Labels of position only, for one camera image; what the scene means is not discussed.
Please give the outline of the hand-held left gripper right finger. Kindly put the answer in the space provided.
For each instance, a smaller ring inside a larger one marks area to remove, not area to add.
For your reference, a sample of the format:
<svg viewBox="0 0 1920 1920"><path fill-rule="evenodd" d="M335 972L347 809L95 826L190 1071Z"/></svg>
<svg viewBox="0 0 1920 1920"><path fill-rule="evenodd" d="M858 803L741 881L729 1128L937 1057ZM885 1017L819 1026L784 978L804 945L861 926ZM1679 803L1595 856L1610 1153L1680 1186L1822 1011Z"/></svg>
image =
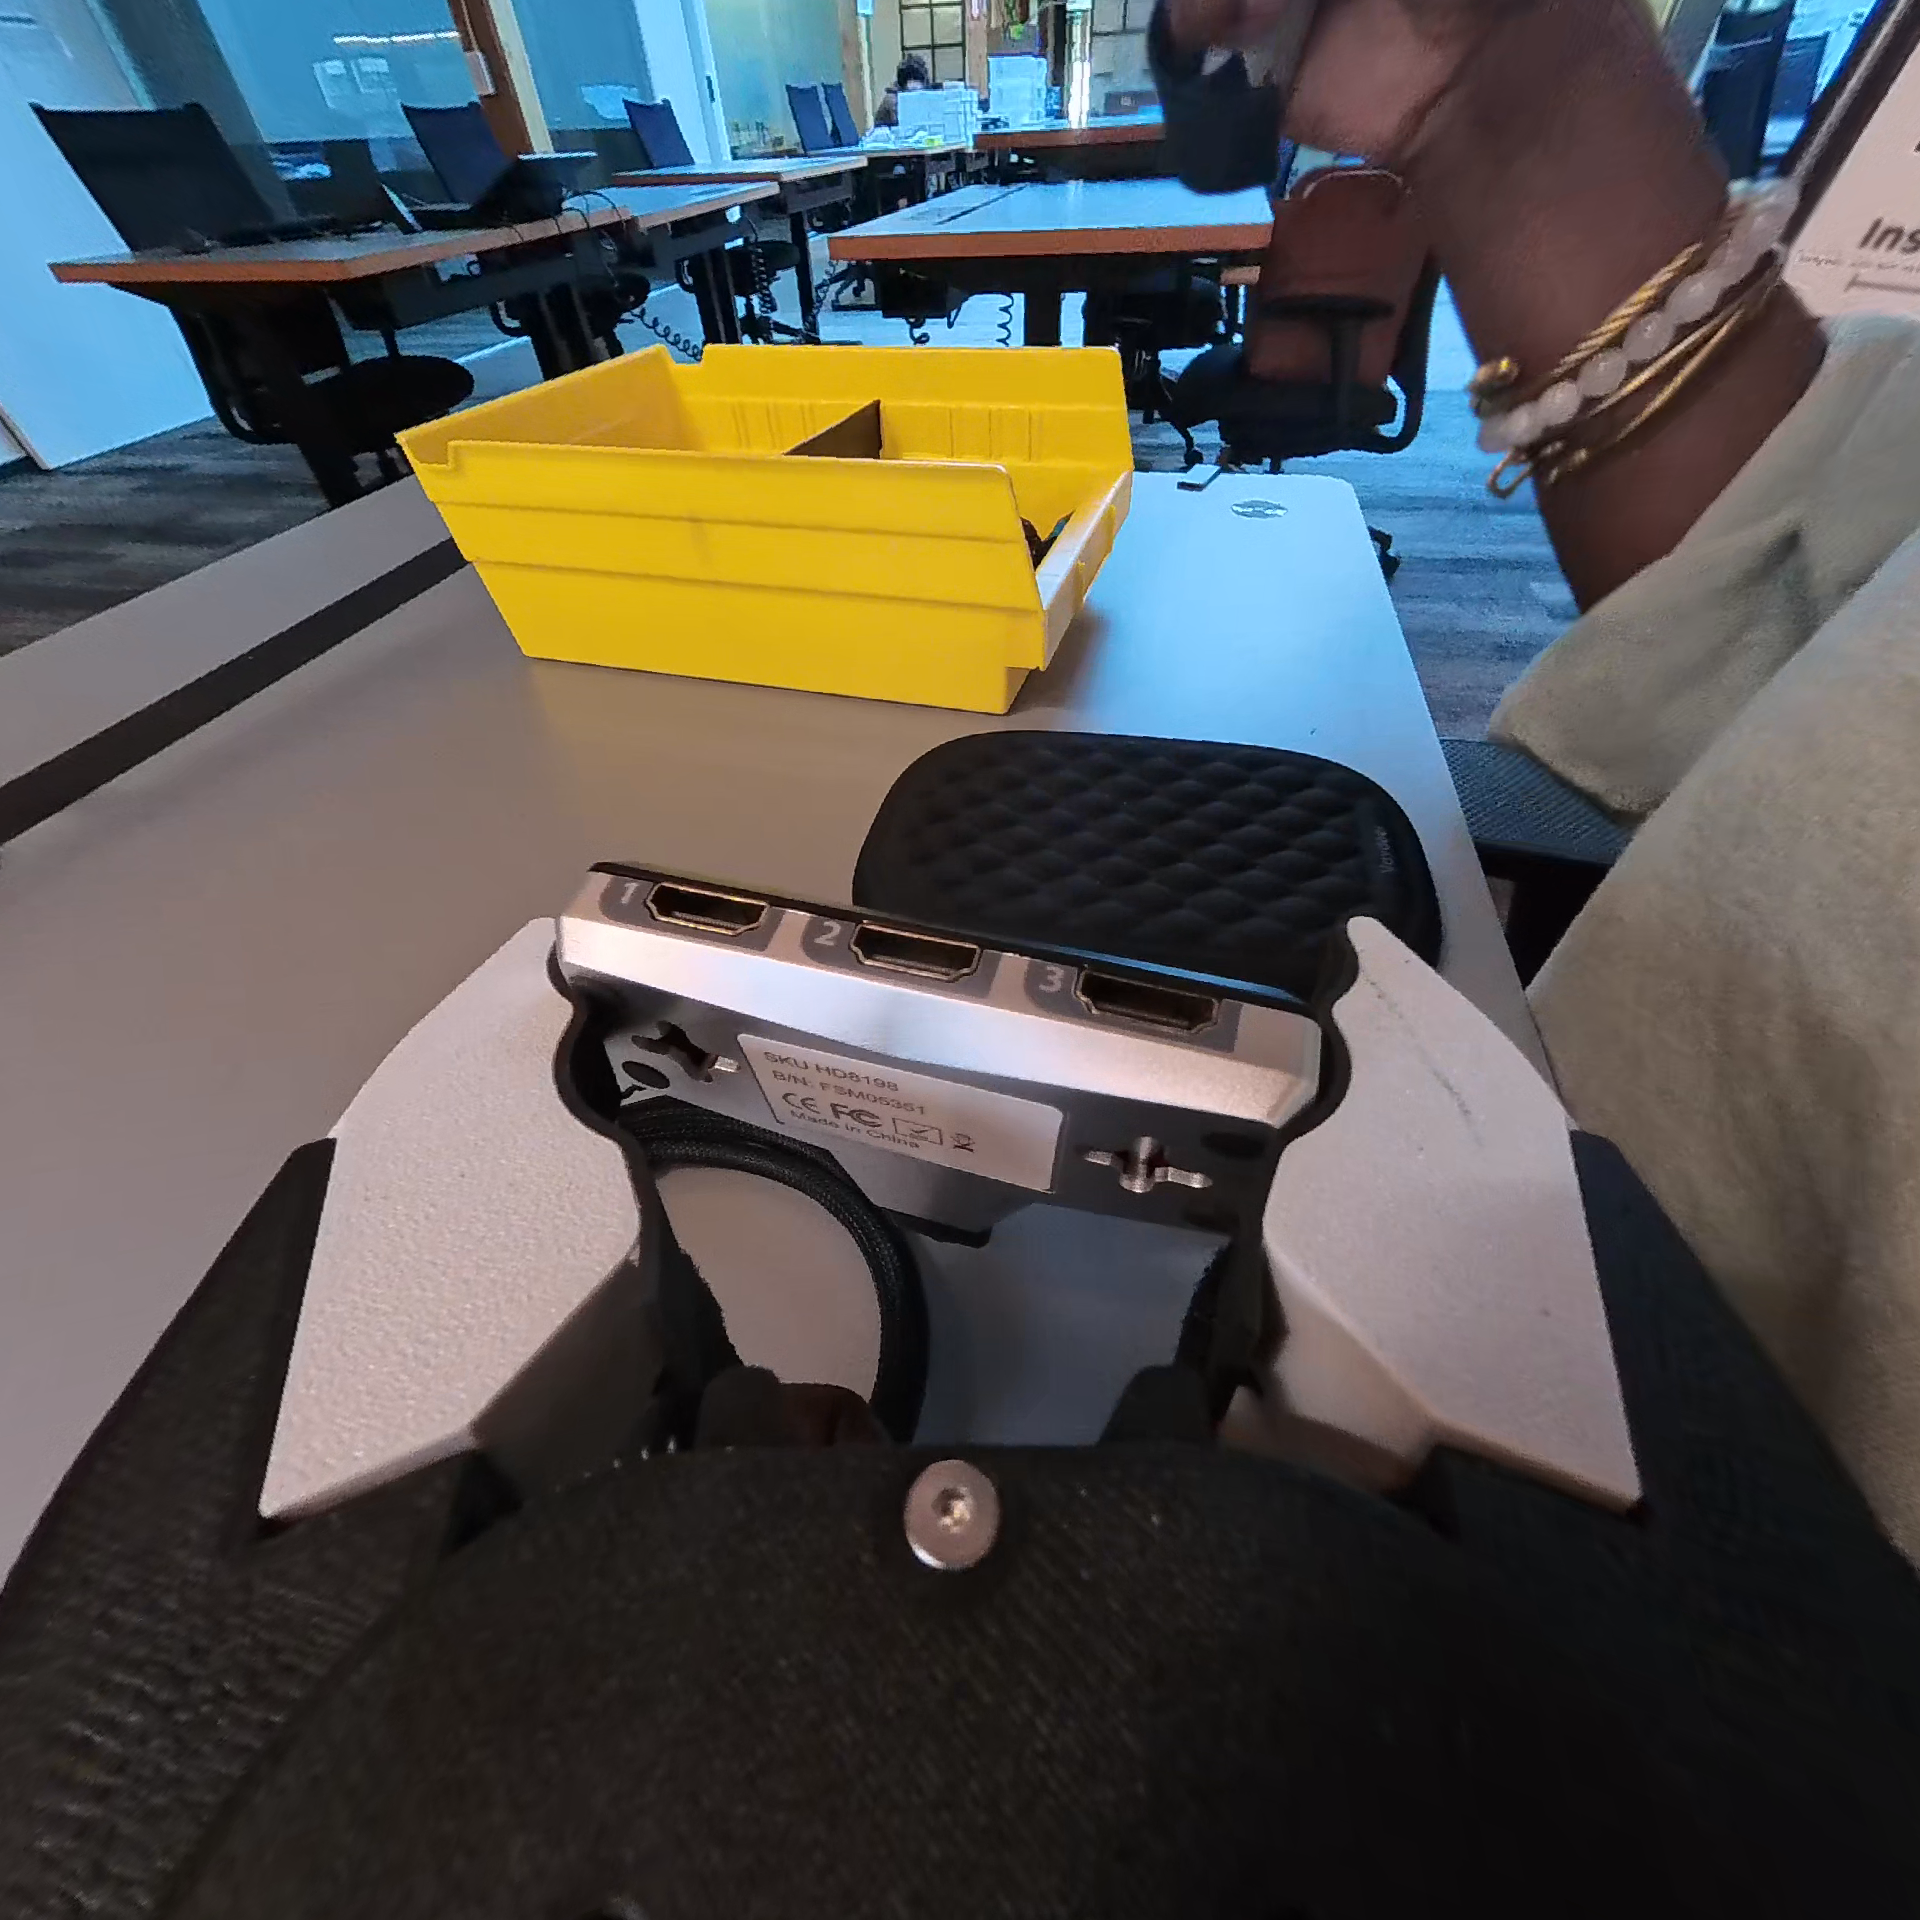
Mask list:
<svg viewBox="0 0 1920 1920"><path fill-rule="evenodd" d="M1383 925L1345 921L1315 1104L1281 1146L1256 1245L1222 1263L1201 1377L1342 1465L1408 1482L1449 1447L1610 1511L1640 1464L1572 1117L1499 1023Z"/></svg>

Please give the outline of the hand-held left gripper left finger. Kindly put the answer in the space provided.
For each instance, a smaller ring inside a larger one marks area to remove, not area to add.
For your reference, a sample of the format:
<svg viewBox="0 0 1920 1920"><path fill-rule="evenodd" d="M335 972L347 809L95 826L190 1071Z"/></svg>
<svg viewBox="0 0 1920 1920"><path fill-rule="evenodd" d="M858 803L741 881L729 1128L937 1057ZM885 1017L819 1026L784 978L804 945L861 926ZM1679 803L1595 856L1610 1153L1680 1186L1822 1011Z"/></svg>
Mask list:
<svg viewBox="0 0 1920 1920"><path fill-rule="evenodd" d="M630 1437L640 1203L619 1146L560 1098L555 941L552 917L516 931L335 1121L261 1519L462 1454L546 1497Z"/></svg>

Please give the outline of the silver hdmi adapter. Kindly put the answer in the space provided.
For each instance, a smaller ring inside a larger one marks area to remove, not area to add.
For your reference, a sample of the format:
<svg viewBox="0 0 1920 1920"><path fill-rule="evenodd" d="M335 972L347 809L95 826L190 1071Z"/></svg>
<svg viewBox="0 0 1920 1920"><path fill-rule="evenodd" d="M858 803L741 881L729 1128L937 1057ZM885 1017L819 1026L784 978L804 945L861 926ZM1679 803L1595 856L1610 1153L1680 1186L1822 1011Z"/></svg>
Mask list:
<svg viewBox="0 0 1920 1920"><path fill-rule="evenodd" d="M981 1248L1034 1206L1212 1236L1171 1364L1212 1428L1256 1389L1282 1332L1264 1207L1331 1057L1307 998L634 866L588 871L548 971L560 1088L610 1098L645 1172L775 1179L849 1232L887 1437L930 1374L911 1236Z"/></svg>

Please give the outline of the yellow divided bin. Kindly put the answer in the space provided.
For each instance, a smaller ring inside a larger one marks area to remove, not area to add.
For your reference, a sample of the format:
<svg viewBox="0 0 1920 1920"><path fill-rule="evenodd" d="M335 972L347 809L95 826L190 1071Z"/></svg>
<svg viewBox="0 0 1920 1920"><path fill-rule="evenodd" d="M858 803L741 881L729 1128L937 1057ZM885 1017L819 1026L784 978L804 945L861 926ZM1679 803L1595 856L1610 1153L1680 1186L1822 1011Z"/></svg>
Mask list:
<svg viewBox="0 0 1920 1920"><path fill-rule="evenodd" d="M630 353L399 433L529 660L1004 714L1131 512L1113 351Z"/></svg>

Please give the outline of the person's right hand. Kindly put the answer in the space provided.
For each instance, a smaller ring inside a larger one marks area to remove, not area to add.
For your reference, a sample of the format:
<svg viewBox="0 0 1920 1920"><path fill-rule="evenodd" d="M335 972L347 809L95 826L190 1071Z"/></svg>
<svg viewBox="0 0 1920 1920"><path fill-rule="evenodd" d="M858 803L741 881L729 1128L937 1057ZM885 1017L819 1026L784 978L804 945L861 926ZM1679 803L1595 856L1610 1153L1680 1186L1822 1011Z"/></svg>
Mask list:
<svg viewBox="0 0 1920 1920"><path fill-rule="evenodd" d="M1642 5L1169 5L1183 56L1266 56L1282 132L1394 172L1481 358L1544 372L1679 251L1726 178Z"/></svg>

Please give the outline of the wooden top office desk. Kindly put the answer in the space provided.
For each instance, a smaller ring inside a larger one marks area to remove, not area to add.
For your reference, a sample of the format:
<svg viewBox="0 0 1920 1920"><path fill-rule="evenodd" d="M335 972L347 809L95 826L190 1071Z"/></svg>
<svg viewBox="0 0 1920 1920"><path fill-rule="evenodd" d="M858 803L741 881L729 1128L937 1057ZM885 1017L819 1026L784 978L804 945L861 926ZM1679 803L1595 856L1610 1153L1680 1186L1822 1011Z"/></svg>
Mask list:
<svg viewBox="0 0 1920 1920"><path fill-rule="evenodd" d="M1169 286L1256 264L1270 195L1201 195L1179 181L975 184L830 235L839 269L875 279L880 309L930 328L974 296L1022 304L1019 347L1062 343L1068 294Z"/></svg>
<svg viewBox="0 0 1920 1920"><path fill-rule="evenodd" d="M819 296L812 285L812 244L806 215L835 214L853 206L855 186L864 178L875 155L847 149L824 158L751 158L717 161L689 166L642 166L615 172L610 184L619 191L705 191L725 195L725 206L775 210L788 218L790 244L798 249L798 294L799 317L806 328L819 317Z"/></svg>
<svg viewBox="0 0 1920 1920"><path fill-rule="evenodd" d="M111 286L173 315L190 358L231 438L286 443L330 507L361 498L361 460L399 468L399 432L445 418L450 383L418 353L357 364L318 340L301 315L399 332L494 308L516 315L543 379L616 356L616 330L593 332L588 300L615 296L610 244L642 251L640 273L665 281L692 264L717 308L707 335L739 340L720 251L730 210L775 200L764 181L635 186L588 195L555 218L506 229L319 235L206 251L116 251L54 261L65 286Z"/></svg>

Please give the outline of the black quilted wrist rest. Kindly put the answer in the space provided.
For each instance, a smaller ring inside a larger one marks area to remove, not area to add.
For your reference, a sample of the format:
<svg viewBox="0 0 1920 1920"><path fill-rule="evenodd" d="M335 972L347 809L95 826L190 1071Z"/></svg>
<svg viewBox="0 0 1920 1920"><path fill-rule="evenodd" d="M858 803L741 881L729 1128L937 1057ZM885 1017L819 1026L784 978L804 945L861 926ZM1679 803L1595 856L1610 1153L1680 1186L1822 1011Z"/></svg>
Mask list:
<svg viewBox="0 0 1920 1920"><path fill-rule="evenodd" d="M1315 753L1185 737L949 737L885 794L853 906L1289 995L1315 991L1348 917L1444 961L1428 852L1382 784Z"/></svg>

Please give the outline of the black framed marker sign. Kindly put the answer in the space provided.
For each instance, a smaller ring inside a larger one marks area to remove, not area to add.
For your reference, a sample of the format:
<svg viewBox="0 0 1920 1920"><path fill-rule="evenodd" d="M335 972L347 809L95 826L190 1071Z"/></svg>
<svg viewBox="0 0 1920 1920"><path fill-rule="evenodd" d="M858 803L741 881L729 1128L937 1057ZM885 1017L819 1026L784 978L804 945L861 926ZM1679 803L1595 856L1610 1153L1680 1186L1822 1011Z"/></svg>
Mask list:
<svg viewBox="0 0 1920 1920"><path fill-rule="evenodd" d="M1917 320L1917 5L1876 5L1814 100L1784 273L1822 320Z"/></svg>

